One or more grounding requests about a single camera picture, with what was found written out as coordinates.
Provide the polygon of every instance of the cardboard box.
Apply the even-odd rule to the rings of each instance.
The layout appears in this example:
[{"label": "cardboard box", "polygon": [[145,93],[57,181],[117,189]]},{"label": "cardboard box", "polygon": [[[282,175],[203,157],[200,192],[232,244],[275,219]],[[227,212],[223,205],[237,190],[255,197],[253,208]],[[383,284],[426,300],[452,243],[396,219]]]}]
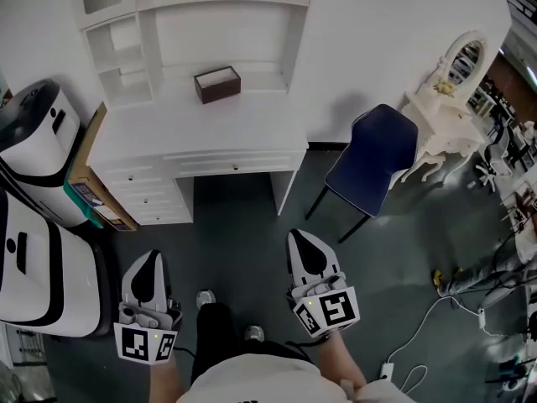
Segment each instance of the cardboard box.
[{"label": "cardboard box", "polygon": [[93,141],[106,114],[107,108],[104,103],[101,103],[93,114],[81,147],[76,153],[68,178],[69,185],[116,230],[136,231],[138,224],[110,194],[93,170],[86,165]]}]

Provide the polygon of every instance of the white shirt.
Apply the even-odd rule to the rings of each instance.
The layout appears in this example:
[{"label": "white shirt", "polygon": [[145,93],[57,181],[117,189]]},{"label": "white shirt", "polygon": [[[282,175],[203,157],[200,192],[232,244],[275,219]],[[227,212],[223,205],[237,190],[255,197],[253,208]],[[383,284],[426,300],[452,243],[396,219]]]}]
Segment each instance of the white shirt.
[{"label": "white shirt", "polygon": [[[414,403],[387,380],[361,388],[351,400]],[[343,388],[324,379],[316,366],[297,359],[248,353],[201,375],[178,403],[345,403]]]},{"label": "white shirt", "polygon": [[537,236],[531,219],[524,226],[524,230],[514,237],[514,241],[520,261],[527,264],[537,254]]}]

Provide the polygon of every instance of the cabinet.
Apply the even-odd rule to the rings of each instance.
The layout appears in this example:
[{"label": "cabinet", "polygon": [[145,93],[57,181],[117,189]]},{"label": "cabinet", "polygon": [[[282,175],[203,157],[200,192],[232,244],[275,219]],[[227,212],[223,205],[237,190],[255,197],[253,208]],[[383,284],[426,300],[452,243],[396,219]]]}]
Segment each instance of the cabinet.
[{"label": "cabinet", "polygon": [[109,107],[190,90],[232,65],[243,92],[287,93],[310,0],[75,0]]}]

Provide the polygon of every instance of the white desk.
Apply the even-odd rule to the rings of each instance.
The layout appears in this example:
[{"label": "white desk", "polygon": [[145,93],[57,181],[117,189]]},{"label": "white desk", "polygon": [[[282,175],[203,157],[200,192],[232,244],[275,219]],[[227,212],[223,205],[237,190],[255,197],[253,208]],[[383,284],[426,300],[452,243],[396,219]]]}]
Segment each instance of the white desk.
[{"label": "white desk", "polygon": [[194,85],[169,85],[155,103],[105,117],[87,164],[108,190],[140,225],[193,222],[194,177],[269,172],[279,215],[308,148],[289,97],[202,105]]},{"label": "white desk", "polygon": [[408,171],[399,172],[392,180],[392,185],[403,174],[408,176],[415,172],[422,164],[420,159],[425,154],[460,154],[461,160],[444,178],[446,183],[454,172],[468,162],[479,145],[484,144],[483,136],[473,125],[472,119],[461,110],[442,105],[438,113],[431,115],[422,108],[415,94],[407,92],[406,97],[409,103],[403,107],[401,113],[413,121],[419,130],[416,164]]}]

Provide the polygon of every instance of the white wall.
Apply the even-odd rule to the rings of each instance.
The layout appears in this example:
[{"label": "white wall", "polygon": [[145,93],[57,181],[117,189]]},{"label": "white wall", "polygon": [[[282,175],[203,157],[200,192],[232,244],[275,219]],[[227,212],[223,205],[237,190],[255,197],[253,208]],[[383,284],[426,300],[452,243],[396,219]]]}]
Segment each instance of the white wall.
[{"label": "white wall", "polygon": [[291,87],[308,140],[348,142],[360,113],[399,107],[469,30],[492,64],[510,23],[505,0],[311,0]]},{"label": "white wall", "polygon": [[13,93],[53,78],[87,123],[102,98],[71,7],[71,0],[0,0],[0,68]]},{"label": "white wall", "polygon": [[[398,107],[461,34],[480,29],[491,64],[504,0],[311,0],[291,96],[310,141],[348,141],[351,122]],[[86,121],[101,101],[70,0],[0,0],[0,67],[14,92],[51,76]]]}]

